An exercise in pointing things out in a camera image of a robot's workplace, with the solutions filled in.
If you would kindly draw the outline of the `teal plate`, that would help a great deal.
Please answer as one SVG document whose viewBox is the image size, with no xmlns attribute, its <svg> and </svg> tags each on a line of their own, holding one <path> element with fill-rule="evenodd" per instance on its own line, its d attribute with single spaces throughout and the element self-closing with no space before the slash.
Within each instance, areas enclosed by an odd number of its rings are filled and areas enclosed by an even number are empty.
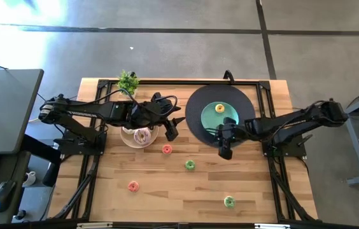
<svg viewBox="0 0 359 229">
<path fill-rule="evenodd" d="M 223 104 L 225 106 L 225 111 L 223 113 L 217 113 L 215 111 L 215 106 L 217 104 Z M 235 120 L 237 124 L 239 123 L 239 115 L 233 106 L 226 102 L 211 102 L 202 110 L 201 123 L 204 129 L 217 128 L 219 125 L 223 124 L 223 119 L 226 117 Z"/>
</svg>

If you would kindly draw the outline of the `dark round placemat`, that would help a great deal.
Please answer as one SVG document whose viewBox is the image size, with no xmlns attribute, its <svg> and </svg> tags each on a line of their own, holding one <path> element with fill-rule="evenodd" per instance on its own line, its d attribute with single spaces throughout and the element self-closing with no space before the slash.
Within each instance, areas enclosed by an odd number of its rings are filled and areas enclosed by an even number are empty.
<svg viewBox="0 0 359 229">
<path fill-rule="evenodd" d="M 218 147 L 217 141 L 207 141 L 209 134 L 202 126 L 202 110 L 211 102 L 226 102 L 233 106 L 238 115 L 239 123 L 255 118 L 255 110 L 252 102 L 236 87 L 230 85 L 207 85 L 197 89 L 188 99 L 185 117 L 191 133 L 208 146 Z"/>
</svg>

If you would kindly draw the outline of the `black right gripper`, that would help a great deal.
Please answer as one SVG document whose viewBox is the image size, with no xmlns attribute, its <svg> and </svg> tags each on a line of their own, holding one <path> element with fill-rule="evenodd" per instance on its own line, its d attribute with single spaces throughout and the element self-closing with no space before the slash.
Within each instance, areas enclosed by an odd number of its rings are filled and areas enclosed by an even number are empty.
<svg viewBox="0 0 359 229">
<path fill-rule="evenodd" d="M 219 156 L 223 159 L 230 160 L 232 158 L 232 143 L 243 142 L 248 139 L 246 128 L 238 125 L 235 120 L 226 117 L 223 124 L 216 128 L 205 128 L 208 132 L 219 131 L 219 138 L 215 136 L 207 137 L 207 141 L 219 141 Z"/>
</svg>

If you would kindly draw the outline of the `small white cup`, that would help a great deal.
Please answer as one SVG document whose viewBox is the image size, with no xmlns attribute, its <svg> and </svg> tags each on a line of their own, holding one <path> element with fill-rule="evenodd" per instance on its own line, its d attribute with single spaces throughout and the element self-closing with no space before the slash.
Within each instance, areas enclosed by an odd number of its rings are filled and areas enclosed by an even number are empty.
<svg viewBox="0 0 359 229">
<path fill-rule="evenodd" d="M 36 172 L 35 171 L 26 172 L 25 176 L 24 176 L 23 185 L 24 186 L 31 186 L 35 182 L 36 182 Z"/>
</svg>

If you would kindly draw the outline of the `large drizzled donut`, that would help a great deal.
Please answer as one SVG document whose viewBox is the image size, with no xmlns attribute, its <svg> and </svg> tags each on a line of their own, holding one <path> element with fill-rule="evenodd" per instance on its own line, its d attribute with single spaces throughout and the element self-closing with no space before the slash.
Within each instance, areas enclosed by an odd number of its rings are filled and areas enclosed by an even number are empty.
<svg viewBox="0 0 359 229">
<path fill-rule="evenodd" d="M 134 132 L 134 140 L 140 144 L 145 145 L 151 142 L 151 132 L 148 128 L 140 128 Z"/>
</svg>

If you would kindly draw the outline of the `green plant in white pot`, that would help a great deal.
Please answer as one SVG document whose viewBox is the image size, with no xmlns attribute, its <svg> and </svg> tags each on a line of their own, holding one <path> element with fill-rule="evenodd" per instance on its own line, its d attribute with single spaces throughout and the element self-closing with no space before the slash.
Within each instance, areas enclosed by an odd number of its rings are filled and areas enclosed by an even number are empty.
<svg viewBox="0 0 359 229">
<path fill-rule="evenodd" d="M 125 96 L 135 97 L 139 78 L 135 72 L 122 70 L 118 78 L 117 86 Z"/>
</svg>

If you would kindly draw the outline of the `black bent tube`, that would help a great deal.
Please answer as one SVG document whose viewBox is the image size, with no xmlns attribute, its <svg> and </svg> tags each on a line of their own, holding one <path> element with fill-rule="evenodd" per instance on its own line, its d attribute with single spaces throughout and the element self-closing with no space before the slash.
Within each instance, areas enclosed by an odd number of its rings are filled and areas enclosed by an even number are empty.
<svg viewBox="0 0 359 229">
<path fill-rule="evenodd" d="M 24 135 L 20 149 L 22 151 L 28 151 L 32 155 L 40 157 L 41 159 L 49 162 L 49 167 L 46 170 L 46 174 L 43 177 L 42 183 L 45 186 L 53 187 L 56 184 L 62 161 L 60 158 L 60 151 L 40 142 L 39 140 L 27 134 Z"/>
</svg>

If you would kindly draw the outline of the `small arched bracket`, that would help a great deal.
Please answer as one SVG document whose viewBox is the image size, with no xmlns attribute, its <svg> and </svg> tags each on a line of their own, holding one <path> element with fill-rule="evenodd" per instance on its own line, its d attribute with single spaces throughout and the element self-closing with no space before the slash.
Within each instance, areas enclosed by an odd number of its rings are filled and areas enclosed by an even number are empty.
<svg viewBox="0 0 359 229">
<path fill-rule="evenodd" d="M 230 85 L 234 85 L 235 84 L 235 80 L 234 77 L 232 75 L 232 73 L 230 72 L 230 70 L 226 70 L 224 75 L 223 75 L 223 79 L 224 80 L 228 80 Z"/>
</svg>

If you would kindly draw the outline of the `light grey desk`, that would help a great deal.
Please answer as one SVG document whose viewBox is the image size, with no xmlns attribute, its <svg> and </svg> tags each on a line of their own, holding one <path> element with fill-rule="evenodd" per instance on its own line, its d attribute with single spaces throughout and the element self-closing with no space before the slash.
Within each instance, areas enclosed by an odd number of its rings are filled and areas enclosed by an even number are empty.
<svg viewBox="0 0 359 229">
<path fill-rule="evenodd" d="M 0 155 L 19 151 L 43 74 L 42 69 L 0 70 Z"/>
</svg>

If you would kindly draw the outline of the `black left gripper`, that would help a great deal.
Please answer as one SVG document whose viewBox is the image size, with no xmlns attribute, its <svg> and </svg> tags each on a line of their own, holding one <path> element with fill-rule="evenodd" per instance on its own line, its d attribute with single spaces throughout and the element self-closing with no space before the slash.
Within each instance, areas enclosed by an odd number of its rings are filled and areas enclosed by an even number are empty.
<svg viewBox="0 0 359 229">
<path fill-rule="evenodd" d="M 174 141 L 178 136 L 176 126 L 181 123 L 185 117 L 168 119 L 168 116 L 181 108 L 177 106 L 178 98 L 175 95 L 161 96 L 156 92 L 151 97 L 150 102 L 141 103 L 141 109 L 144 115 L 150 121 L 150 126 L 163 125 L 166 129 L 165 136 L 168 141 Z"/>
</svg>

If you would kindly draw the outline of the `beige plate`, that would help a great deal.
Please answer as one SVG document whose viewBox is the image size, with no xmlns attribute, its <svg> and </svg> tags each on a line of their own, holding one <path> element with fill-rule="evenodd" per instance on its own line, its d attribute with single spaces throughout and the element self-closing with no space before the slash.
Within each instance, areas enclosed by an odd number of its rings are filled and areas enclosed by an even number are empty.
<svg viewBox="0 0 359 229">
<path fill-rule="evenodd" d="M 128 145 L 131 148 L 145 148 L 149 145 L 151 145 L 154 140 L 157 138 L 158 135 L 158 127 L 154 127 L 153 129 L 148 128 L 151 132 L 151 142 L 149 144 L 140 145 L 134 140 L 134 132 L 137 129 L 127 129 L 125 127 L 122 127 L 120 129 L 120 136 L 123 140 L 123 142 Z"/>
</svg>

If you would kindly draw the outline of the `black aluminium table frame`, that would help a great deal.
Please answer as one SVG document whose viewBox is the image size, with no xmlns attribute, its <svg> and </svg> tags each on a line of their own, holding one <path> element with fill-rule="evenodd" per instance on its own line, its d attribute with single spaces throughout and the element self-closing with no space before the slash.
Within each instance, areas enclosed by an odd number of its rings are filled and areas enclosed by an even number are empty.
<svg viewBox="0 0 359 229">
<path fill-rule="evenodd" d="M 170 118 L 185 116 L 188 98 L 202 85 L 197 80 L 157 80 L 182 85 L 139 85 L 136 99 L 149 101 L 155 92 L 175 95 L 180 111 Z M 90 211 L 90 221 L 275 223 L 277 221 L 272 183 L 260 142 L 246 141 L 233 148 L 231 160 L 218 156 L 218 150 L 200 142 L 186 121 L 177 126 L 179 136 L 166 141 L 161 127 L 155 141 L 145 148 L 127 146 L 120 129 L 109 127 L 104 154 L 100 157 Z M 172 146 L 165 155 L 162 147 Z M 49 217 L 67 204 L 77 189 L 83 157 L 74 155 L 62 163 Z M 193 160 L 195 170 L 186 170 Z M 292 193 L 302 207 L 318 218 L 307 169 L 301 160 L 285 159 Z M 131 192 L 128 184 L 139 183 Z M 233 196 L 236 206 L 228 209 L 224 198 Z"/>
</svg>

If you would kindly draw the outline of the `silver metal bracket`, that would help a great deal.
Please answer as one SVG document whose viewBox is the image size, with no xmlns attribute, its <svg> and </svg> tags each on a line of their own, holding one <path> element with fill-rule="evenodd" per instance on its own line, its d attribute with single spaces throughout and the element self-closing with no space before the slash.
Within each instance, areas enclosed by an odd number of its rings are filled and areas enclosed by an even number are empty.
<svg viewBox="0 0 359 229">
<path fill-rule="evenodd" d="M 89 222 L 89 223 L 78 223 L 76 229 L 103 229 L 113 228 L 112 222 Z"/>
<path fill-rule="evenodd" d="M 272 224 L 272 223 L 255 223 L 255 229 L 291 229 L 290 225 Z"/>
</svg>

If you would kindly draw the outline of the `black computer mouse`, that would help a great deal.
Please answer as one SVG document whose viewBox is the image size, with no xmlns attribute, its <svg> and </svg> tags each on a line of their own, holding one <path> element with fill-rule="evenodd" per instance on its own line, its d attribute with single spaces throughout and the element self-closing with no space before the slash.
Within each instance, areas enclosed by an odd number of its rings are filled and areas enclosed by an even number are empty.
<svg viewBox="0 0 359 229">
<path fill-rule="evenodd" d="M 0 212 L 6 211 L 10 204 L 17 182 L 13 180 L 3 181 L 0 184 Z"/>
</svg>

